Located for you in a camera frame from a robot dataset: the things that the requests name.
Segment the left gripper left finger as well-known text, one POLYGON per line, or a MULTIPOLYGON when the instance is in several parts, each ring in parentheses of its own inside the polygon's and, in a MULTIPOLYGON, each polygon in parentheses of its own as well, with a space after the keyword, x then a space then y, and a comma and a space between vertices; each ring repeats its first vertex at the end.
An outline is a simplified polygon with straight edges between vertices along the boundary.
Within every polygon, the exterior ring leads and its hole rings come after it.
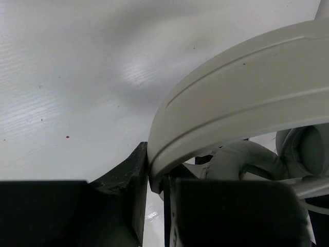
POLYGON ((147 144, 94 180, 2 181, 1 246, 142 246, 147 144))

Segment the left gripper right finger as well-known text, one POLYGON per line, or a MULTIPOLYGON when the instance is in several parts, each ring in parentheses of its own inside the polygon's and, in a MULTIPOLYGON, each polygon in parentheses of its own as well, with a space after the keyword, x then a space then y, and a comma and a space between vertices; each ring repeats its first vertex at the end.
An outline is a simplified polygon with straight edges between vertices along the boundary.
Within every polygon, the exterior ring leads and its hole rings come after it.
POLYGON ((310 246, 293 190, 270 181, 198 179, 180 165, 163 178, 166 246, 310 246))

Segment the white grey headphones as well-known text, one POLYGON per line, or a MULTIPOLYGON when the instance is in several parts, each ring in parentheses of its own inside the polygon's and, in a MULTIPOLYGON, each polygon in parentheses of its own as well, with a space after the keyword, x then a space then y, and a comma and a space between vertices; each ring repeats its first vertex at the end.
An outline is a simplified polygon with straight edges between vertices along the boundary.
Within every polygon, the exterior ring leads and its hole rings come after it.
POLYGON ((225 144, 328 122, 328 19, 242 42, 167 95, 148 139, 151 190, 182 162, 225 144))

